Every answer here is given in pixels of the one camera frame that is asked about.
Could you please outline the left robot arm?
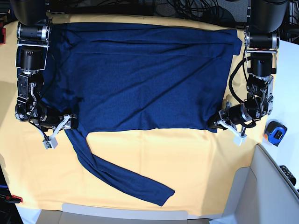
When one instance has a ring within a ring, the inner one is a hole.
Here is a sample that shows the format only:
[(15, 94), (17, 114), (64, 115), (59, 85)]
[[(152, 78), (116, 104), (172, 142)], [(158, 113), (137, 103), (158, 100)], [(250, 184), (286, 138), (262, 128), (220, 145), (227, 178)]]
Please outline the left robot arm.
[[(279, 27), (289, 2), (287, 0), (252, 0), (248, 6), (247, 25), (244, 30), (245, 49), (242, 60), (230, 75), (229, 90), (238, 104), (226, 103), (224, 109), (208, 121), (211, 129), (230, 130), (244, 138), (246, 129), (256, 126), (273, 107), (274, 75), (277, 72)], [(240, 99), (232, 82), (242, 68), (246, 81), (247, 98)]]

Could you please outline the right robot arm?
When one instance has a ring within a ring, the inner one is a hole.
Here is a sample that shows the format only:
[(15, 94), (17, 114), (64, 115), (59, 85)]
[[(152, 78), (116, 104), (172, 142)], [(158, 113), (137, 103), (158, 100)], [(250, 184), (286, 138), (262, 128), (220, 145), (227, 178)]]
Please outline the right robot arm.
[(52, 20), (46, 15), (43, 0), (12, 0), (10, 2), (18, 20), (17, 53), (17, 102), (15, 117), (28, 122), (45, 135), (49, 129), (77, 129), (78, 120), (74, 114), (64, 114), (42, 102), (41, 89), (44, 86), (42, 72), (46, 69)]

